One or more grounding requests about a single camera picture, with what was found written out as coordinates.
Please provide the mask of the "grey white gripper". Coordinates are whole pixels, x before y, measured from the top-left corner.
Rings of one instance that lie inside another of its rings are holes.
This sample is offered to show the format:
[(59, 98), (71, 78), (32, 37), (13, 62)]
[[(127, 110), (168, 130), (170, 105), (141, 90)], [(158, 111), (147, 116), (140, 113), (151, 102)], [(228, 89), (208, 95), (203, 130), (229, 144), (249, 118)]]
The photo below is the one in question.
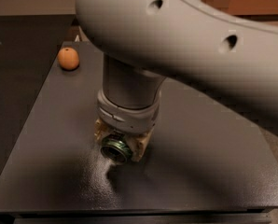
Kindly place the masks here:
[(94, 124), (94, 139), (98, 145), (114, 130), (129, 133), (125, 140), (132, 151), (132, 161), (143, 158), (160, 111), (160, 95), (153, 105), (141, 109), (129, 109), (113, 104), (102, 90), (97, 94), (99, 119)]

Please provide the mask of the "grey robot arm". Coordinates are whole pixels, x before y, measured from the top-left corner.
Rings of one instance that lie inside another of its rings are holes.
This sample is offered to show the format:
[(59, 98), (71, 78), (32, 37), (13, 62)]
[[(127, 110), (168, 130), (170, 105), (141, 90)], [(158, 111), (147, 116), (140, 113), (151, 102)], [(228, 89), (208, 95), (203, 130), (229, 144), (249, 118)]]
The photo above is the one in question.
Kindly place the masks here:
[(104, 53), (95, 139), (112, 161), (141, 160), (167, 77), (278, 136), (277, 26), (202, 0), (76, 0), (76, 16)]

